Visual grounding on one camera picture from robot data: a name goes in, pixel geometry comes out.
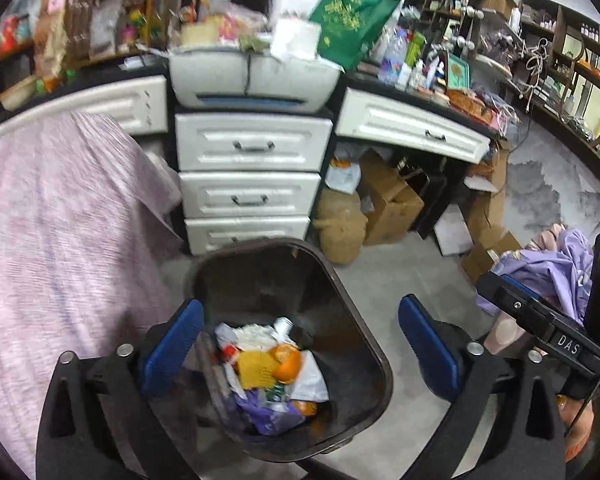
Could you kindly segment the right hand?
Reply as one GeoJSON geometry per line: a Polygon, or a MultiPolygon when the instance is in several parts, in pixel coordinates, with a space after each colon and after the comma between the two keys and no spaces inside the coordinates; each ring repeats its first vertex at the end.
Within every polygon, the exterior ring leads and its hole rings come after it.
{"type": "Polygon", "coordinates": [[[532,382],[530,405],[524,418],[524,432],[530,438],[552,440],[567,431],[562,445],[565,468],[578,469],[577,462],[580,458],[587,462],[585,455],[588,452],[585,449],[593,437],[596,422],[594,401],[584,403],[574,393],[562,393],[562,390],[569,387],[571,367],[532,344],[531,336],[504,312],[495,317],[486,334],[484,346],[494,356],[500,354],[508,358],[524,358],[526,361],[529,361],[529,352],[539,353],[550,388],[546,388],[542,382],[532,382]]]}

